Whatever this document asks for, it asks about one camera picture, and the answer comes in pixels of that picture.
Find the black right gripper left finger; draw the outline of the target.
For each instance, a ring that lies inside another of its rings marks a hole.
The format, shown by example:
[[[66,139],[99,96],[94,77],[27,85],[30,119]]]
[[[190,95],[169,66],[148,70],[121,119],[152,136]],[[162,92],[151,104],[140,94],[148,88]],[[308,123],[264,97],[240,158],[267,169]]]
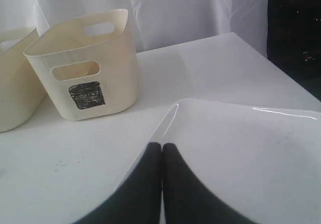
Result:
[[[162,203],[162,147],[148,143],[117,190],[76,223],[159,223]]]

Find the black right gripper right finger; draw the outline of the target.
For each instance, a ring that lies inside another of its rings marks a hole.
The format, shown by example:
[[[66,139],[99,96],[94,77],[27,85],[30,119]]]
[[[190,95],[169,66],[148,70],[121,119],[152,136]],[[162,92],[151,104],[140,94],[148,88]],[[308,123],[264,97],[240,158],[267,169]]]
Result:
[[[214,195],[173,143],[163,145],[163,198],[166,223],[253,223]]]

